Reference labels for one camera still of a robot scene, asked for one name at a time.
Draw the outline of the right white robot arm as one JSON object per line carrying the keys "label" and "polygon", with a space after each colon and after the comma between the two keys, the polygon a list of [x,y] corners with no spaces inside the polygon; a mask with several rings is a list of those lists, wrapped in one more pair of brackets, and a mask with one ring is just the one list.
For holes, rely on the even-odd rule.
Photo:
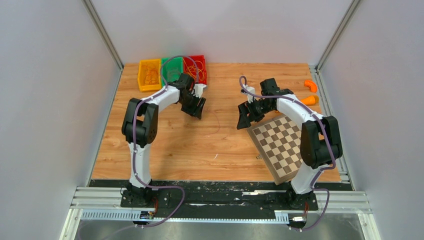
{"label": "right white robot arm", "polygon": [[281,89],[274,78],[260,82],[261,94],[247,84],[247,78],[239,77],[241,93],[247,101],[238,105],[238,130],[249,128],[252,122],[261,121],[265,114],[278,111],[300,128],[300,156],[303,163],[291,180],[291,191],[285,195],[286,204],[298,209],[306,201],[305,194],[313,191],[314,185],[325,170],[336,167],[336,159],[343,154],[338,120],[334,116],[323,116],[302,103],[288,88]]}

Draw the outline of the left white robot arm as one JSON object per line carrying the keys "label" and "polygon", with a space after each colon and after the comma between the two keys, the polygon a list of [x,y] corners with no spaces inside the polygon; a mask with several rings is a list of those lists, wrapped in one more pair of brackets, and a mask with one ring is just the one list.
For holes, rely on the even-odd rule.
{"label": "left white robot arm", "polygon": [[158,92],[129,100],[121,127],[131,155],[131,175],[123,193],[124,204],[147,207],[153,201],[150,152],[158,133],[159,113],[172,104],[180,104],[182,112],[201,119],[206,87],[182,73],[178,80],[165,84]]}

